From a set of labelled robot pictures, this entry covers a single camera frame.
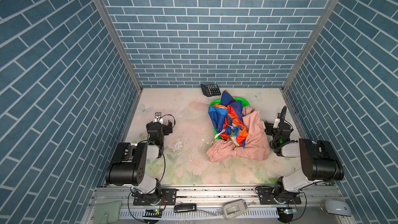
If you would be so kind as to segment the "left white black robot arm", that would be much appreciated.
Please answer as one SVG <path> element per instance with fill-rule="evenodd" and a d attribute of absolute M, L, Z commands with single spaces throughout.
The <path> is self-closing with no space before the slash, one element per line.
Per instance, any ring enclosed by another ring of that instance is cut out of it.
<path fill-rule="evenodd" d="M 150 122 L 146 125 L 148 137 L 137 144 L 119 143 L 105 174 L 108 185 L 131 185 L 140 195 L 160 196 L 160 179 L 145 172 L 148 159 L 164 156 L 164 138 L 173 133 L 174 123 Z"/>

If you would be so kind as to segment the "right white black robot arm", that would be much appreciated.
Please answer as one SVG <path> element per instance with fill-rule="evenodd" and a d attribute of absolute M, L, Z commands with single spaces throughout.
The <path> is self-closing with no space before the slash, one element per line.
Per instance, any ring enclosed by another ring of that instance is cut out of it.
<path fill-rule="evenodd" d="M 275 183 L 275 197 L 297 195 L 302 189 L 317 183 L 339 181 L 344 178 L 344 168 L 329 141 L 309 139 L 291 140 L 289 124 L 265 123 L 265 133 L 272 136 L 270 148 L 279 157 L 299 158 L 301 167 Z"/>

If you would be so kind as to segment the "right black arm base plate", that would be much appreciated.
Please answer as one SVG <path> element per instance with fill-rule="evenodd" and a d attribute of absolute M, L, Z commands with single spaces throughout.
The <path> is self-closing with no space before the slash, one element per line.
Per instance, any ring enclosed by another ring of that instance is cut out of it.
<path fill-rule="evenodd" d="M 288 203 L 295 205 L 302 203 L 299 193 L 295 192 L 284 190 L 277 192 L 275 188 L 265 186 L 256 187 L 254 192 L 258 195 L 261 205 L 284 205 Z"/>

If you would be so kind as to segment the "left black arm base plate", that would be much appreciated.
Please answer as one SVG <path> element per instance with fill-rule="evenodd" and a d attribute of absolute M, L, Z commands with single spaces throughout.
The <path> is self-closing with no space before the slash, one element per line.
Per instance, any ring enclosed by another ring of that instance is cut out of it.
<path fill-rule="evenodd" d="M 149 206 L 149 205 L 172 205 L 176 203 L 177 189 L 176 188 L 158 188 L 154 193 L 150 194 L 134 194 L 134 206 Z"/>

